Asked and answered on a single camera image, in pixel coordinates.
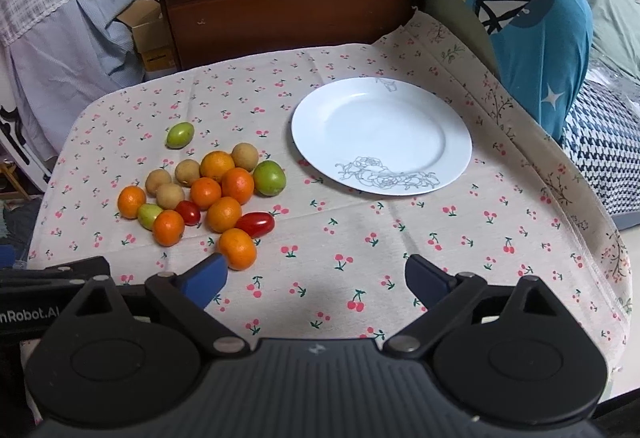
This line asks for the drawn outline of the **orange tangerine two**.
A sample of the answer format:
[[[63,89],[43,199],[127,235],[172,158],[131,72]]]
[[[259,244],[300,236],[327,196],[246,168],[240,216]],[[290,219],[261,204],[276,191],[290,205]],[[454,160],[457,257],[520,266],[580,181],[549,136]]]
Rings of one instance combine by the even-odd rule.
[[[184,220],[174,210],[160,212],[152,224],[152,235],[155,242],[162,247],[177,244],[184,232]]]

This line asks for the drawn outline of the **orange tangerine five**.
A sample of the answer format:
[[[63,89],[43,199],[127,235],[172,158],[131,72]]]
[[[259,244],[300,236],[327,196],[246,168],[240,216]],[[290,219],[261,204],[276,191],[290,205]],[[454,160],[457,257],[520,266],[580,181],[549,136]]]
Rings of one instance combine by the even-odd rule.
[[[231,228],[221,234],[217,251],[224,256],[229,268],[245,270],[254,265],[257,249],[253,239],[243,230]]]

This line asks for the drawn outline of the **red cherry tomato small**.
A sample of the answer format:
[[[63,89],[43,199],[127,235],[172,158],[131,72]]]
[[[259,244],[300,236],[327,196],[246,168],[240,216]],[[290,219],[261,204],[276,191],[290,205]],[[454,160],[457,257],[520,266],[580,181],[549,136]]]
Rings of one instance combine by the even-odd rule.
[[[181,216],[183,222],[188,227],[197,226],[201,222],[201,210],[191,201],[180,201],[175,211]]]

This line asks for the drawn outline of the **orange tangerine four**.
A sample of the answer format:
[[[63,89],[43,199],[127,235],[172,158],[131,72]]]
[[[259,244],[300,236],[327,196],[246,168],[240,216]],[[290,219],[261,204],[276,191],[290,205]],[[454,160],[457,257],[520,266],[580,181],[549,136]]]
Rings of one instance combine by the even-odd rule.
[[[223,233],[234,228],[241,216],[241,204],[234,198],[222,197],[209,206],[206,225],[212,232]]]

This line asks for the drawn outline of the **red cherry tomato long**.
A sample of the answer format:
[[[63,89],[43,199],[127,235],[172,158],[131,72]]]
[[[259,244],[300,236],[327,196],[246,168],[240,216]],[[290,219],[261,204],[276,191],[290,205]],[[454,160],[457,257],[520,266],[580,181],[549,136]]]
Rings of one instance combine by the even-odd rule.
[[[268,212],[247,213],[239,218],[235,227],[246,232],[251,238],[259,239],[273,231],[274,218]]]

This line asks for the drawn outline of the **orange tangerine one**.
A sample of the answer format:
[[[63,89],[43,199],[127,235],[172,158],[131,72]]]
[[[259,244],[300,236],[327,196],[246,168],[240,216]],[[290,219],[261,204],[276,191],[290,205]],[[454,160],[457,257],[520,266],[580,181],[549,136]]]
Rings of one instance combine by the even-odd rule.
[[[136,219],[138,210],[146,202],[146,194],[138,186],[122,188],[117,198],[117,208],[122,218]]]

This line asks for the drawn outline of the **white floral plate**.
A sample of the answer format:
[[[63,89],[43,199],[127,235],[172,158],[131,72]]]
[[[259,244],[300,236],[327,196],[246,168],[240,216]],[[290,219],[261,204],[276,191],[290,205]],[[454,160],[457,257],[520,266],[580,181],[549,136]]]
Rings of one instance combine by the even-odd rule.
[[[442,189],[472,157],[469,128],[447,102],[419,86],[372,76],[308,94],[294,110],[291,133],[316,171],[372,195]]]

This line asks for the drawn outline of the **small green plum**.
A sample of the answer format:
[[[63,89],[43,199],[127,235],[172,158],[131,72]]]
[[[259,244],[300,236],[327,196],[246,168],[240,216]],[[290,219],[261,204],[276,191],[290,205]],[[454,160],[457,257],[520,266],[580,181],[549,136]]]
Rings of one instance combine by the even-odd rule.
[[[138,208],[137,220],[146,230],[152,231],[157,216],[163,213],[163,209],[154,203],[144,203]]]

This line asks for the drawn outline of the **brown longan one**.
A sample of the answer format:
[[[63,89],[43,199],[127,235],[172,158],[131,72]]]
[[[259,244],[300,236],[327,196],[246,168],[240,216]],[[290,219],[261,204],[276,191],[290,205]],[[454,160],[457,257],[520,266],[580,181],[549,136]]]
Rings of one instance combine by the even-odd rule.
[[[160,185],[155,192],[156,203],[163,210],[175,210],[184,200],[184,191],[178,184],[167,183]]]

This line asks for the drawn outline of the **orange tangerine three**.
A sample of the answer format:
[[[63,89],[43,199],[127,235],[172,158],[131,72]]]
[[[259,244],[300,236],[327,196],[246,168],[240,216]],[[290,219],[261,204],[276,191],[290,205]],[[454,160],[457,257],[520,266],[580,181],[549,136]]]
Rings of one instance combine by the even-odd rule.
[[[200,211],[207,211],[220,198],[221,187],[213,178],[200,177],[191,185],[190,201]]]

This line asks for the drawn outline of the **orange tangerine six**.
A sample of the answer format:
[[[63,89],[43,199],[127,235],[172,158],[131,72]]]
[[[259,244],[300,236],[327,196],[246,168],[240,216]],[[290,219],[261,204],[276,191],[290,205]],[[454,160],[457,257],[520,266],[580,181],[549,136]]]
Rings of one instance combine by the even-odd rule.
[[[254,178],[246,169],[234,167],[221,177],[220,187],[224,197],[235,199],[244,205],[250,201],[254,193]]]

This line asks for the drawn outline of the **orange tangerine seven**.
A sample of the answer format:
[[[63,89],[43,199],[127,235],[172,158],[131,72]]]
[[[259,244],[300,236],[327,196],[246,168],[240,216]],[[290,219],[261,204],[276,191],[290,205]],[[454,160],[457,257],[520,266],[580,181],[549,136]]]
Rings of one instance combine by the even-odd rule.
[[[235,168],[235,163],[230,154],[224,151],[212,151],[206,154],[200,164],[201,177],[215,180],[217,183],[230,169]]]

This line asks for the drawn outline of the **blue patterned pillow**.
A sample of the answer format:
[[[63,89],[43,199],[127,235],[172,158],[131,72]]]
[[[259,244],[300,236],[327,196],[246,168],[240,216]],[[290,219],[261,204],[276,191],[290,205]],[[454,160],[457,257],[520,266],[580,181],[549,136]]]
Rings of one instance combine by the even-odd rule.
[[[555,140],[588,70],[587,0],[463,0],[488,35],[503,87]]]

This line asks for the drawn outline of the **cardboard box on floor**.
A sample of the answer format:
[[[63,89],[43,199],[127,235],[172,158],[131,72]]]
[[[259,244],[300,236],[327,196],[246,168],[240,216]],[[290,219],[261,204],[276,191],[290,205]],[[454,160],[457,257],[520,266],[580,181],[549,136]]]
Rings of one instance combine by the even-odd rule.
[[[130,29],[134,47],[150,79],[177,70],[160,4],[154,0],[135,0],[118,19]]]

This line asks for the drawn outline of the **pale green pillow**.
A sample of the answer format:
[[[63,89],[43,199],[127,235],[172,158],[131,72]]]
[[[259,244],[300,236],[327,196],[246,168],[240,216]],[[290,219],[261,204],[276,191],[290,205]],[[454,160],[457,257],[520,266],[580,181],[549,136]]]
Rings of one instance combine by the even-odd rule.
[[[591,57],[639,82],[639,1],[587,2],[593,20]]]

